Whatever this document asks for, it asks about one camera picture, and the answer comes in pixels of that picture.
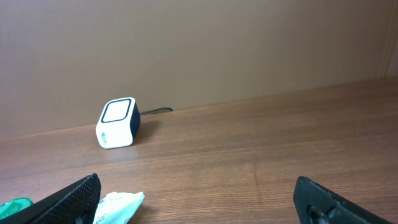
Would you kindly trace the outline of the light blue tissue pack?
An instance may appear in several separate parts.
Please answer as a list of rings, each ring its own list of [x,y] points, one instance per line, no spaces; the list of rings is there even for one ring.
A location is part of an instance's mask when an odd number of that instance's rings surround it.
[[[100,200],[93,224],[127,224],[143,202],[143,192],[111,192]]]

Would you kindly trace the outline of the green lid jar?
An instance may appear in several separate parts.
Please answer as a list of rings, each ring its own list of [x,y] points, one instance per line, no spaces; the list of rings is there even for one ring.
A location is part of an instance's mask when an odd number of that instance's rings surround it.
[[[33,205],[33,201],[26,197],[15,198],[0,206],[0,220],[5,219],[21,210]]]

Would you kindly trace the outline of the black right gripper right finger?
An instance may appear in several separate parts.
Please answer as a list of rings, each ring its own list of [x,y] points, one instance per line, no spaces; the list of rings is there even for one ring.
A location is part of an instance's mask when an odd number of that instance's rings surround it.
[[[392,224],[305,176],[297,179],[293,200],[301,224]]]

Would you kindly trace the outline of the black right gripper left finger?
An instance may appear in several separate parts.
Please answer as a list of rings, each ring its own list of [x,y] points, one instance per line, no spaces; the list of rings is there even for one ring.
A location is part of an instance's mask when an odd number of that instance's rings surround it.
[[[41,201],[1,219],[10,224],[92,224],[100,202],[101,182],[88,175]]]

